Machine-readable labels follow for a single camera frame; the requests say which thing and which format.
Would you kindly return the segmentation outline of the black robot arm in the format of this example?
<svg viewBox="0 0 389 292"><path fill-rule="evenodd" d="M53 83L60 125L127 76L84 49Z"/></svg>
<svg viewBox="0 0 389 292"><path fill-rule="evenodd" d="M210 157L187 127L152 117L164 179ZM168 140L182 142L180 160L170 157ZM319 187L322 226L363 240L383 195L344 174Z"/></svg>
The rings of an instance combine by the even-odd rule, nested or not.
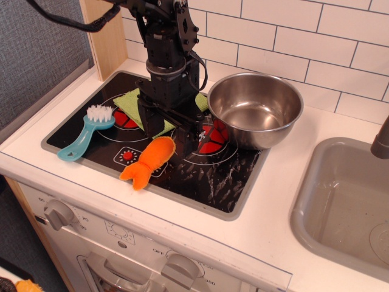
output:
<svg viewBox="0 0 389 292"><path fill-rule="evenodd" d="M126 8L136 19L147 50L149 81L139 80L138 111L147 136L155 137L169 122L176 128L176 151L184 158L197 150L204 115L195 102L207 84L206 65L193 50L199 43L187 1L113 1L106 22Z"/></svg>

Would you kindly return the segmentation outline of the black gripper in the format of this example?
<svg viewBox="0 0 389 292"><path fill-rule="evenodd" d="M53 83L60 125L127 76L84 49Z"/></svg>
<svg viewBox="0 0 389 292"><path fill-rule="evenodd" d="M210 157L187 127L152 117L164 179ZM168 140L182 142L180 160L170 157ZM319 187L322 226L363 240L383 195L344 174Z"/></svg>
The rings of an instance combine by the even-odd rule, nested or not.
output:
<svg viewBox="0 0 389 292"><path fill-rule="evenodd" d="M195 98L207 84L199 83L200 66L205 66L199 57L182 57L174 66L158 60L146 61L150 81L138 81L140 90L138 110L143 130L150 138L158 137L165 128L165 121L173 124L176 153L186 158L199 146L199 137L204 115Z"/></svg>

